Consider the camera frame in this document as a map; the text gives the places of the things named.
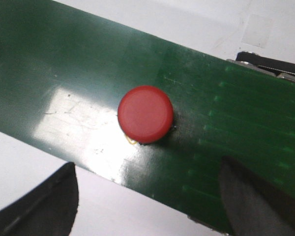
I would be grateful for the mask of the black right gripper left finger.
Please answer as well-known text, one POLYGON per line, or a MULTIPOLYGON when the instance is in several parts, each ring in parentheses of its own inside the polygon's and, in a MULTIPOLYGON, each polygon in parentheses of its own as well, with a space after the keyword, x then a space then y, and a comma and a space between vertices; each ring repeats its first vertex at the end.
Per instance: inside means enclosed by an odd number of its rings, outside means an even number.
POLYGON ((0 236, 67 236, 79 204, 75 164, 68 162, 0 210, 0 236))

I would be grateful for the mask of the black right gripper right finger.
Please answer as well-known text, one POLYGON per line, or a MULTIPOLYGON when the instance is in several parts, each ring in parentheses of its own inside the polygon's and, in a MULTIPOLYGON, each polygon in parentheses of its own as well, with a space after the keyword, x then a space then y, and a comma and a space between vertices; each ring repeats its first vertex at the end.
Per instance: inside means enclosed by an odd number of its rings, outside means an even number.
POLYGON ((230 156, 222 157, 221 199, 236 236, 295 236, 295 198, 230 156))

